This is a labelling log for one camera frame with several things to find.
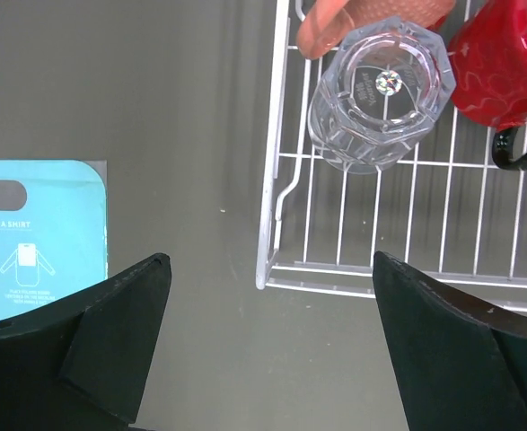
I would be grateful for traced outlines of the clear faceted plastic cup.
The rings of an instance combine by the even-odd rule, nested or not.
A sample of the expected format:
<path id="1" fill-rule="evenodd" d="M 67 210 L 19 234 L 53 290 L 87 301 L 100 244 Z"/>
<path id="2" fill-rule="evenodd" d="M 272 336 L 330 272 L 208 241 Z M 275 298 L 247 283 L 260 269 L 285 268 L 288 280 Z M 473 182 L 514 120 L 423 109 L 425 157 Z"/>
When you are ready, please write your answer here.
<path id="1" fill-rule="evenodd" d="M 312 96 L 313 147 L 343 172 L 384 171 L 431 132 L 455 86 L 439 34 L 398 16 L 353 30 Z"/>

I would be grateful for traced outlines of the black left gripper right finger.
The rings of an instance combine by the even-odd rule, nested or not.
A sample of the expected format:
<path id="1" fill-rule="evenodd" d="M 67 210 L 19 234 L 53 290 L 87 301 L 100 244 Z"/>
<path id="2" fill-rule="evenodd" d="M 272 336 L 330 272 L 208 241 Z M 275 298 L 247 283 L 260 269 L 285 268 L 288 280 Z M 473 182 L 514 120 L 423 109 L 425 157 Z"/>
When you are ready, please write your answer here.
<path id="1" fill-rule="evenodd" d="M 411 430 L 527 430 L 527 317 L 389 253 L 373 288 Z"/>

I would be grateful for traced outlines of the red ceramic mug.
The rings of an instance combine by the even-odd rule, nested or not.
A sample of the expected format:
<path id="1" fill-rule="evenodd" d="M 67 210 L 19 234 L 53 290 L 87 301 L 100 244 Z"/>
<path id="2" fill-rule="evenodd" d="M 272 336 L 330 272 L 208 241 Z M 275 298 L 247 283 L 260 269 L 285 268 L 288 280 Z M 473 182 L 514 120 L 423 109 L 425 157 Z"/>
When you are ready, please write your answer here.
<path id="1" fill-rule="evenodd" d="M 527 152 L 514 157 L 514 140 L 527 124 L 527 0 L 487 1 L 452 38 L 448 53 L 457 86 L 455 107 L 495 130 L 494 164 L 527 171 Z"/>

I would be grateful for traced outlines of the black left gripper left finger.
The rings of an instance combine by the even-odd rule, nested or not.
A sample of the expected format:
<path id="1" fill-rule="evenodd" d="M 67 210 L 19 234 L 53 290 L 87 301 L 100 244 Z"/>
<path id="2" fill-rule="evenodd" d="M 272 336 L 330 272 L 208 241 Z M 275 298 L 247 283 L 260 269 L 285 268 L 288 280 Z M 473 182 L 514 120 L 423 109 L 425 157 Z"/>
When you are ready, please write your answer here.
<path id="1" fill-rule="evenodd" d="M 0 320 L 0 430 L 131 430 L 171 288 L 154 255 Z"/>

